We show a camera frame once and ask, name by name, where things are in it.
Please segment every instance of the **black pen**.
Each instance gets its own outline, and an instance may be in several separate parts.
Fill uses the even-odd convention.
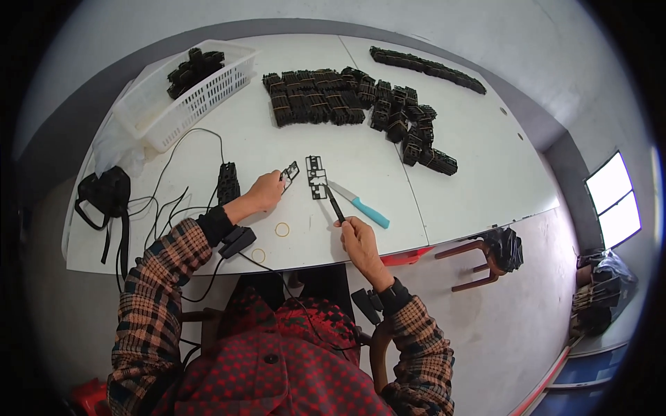
[[[326,189],[326,195],[328,195],[328,198],[331,200],[331,205],[333,205],[333,211],[335,211],[335,215],[338,216],[338,221],[340,221],[340,225],[345,221],[344,215],[342,215],[342,211],[340,211],[340,207],[338,206],[338,201],[333,198],[333,192],[331,192],[331,189],[328,187],[328,185],[324,185],[324,188]]]

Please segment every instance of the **black wrist cuff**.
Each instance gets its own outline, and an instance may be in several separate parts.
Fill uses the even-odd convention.
[[[394,315],[399,310],[407,306],[407,304],[410,303],[413,298],[407,288],[402,285],[400,280],[395,277],[394,279],[396,279],[396,282],[393,284],[393,286],[378,294],[379,299],[382,301],[382,305],[384,306],[384,310],[382,311],[384,317]]]
[[[211,208],[208,213],[200,215],[196,222],[204,232],[211,248],[217,247],[222,239],[234,230],[229,217],[226,216],[224,207],[220,205]]]

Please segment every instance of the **button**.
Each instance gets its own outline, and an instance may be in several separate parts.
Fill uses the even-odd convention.
[[[280,359],[275,354],[268,354],[266,357],[264,357],[264,362],[267,364],[275,364],[278,361],[280,361]]]

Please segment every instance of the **window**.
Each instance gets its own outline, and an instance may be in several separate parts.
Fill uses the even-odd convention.
[[[585,181],[599,216],[606,248],[622,243],[641,229],[636,197],[620,152]]]

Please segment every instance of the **utility knife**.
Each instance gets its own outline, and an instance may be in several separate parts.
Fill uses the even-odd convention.
[[[367,215],[369,217],[369,219],[375,221],[377,224],[379,224],[384,229],[388,228],[388,224],[391,221],[389,221],[385,216],[383,216],[379,212],[373,210],[371,207],[369,207],[367,205],[364,205],[363,202],[361,202],[361,198],[359,198],[358,196],[349,192],[347,189],[341,187],[340,185],[333,182],[332,180],[328,180],[327,182],[328,182],[328,185],[331,187],[331,189],[333,189],[335,192],[339,193],[345,199],[347,199],[349,202],[351,202],[353,206],[355,206],[359,211],[361,211],[362,213]]]

